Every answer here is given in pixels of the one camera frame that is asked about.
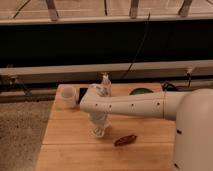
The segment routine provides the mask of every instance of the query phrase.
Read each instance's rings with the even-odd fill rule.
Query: white cup
[[[68,105],[68,107],[74,108],[77,106],[78,96],[74,87],[65,87],[61,91],[61,98]]]

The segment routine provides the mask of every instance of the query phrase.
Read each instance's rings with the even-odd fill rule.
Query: speckled floor
[[[0,171],[34,171],[52,101],[0,104]]]

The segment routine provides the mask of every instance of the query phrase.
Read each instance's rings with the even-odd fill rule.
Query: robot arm
[[[121,97],[104,97],[103,92],[100,85],[92,85],[80,103],[93,123],[103,125],[108,113],[176,120],[173,170],[213,169],[213,90]],[[104,128],[97,128],[94,133],[102,137]]]
[[[100,85],[93,84],[80,103],[87,113],[119,114],[175,120],[182,98],[187,92],[157,92],[142,95],[104,97]]]

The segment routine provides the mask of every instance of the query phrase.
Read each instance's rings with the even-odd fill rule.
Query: green object
[[[130,95],[145,94],[145,93],[153,93],[153,91],[148,88],[136,88],[131,91]]]

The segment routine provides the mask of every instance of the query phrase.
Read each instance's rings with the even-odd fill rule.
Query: wooden tabletop
[[[96,139],[88,114],[70,109],[58,87],[37,163],[37,171],[170,171],[175,123],[163,119],[110,115],[110,128]],[[77,91],[86,84],[72,85]],[[161,91],[159,84],[112,84],[112,96],[138,87]],[[114,147],[115,140],[138,136],[133,144]]]

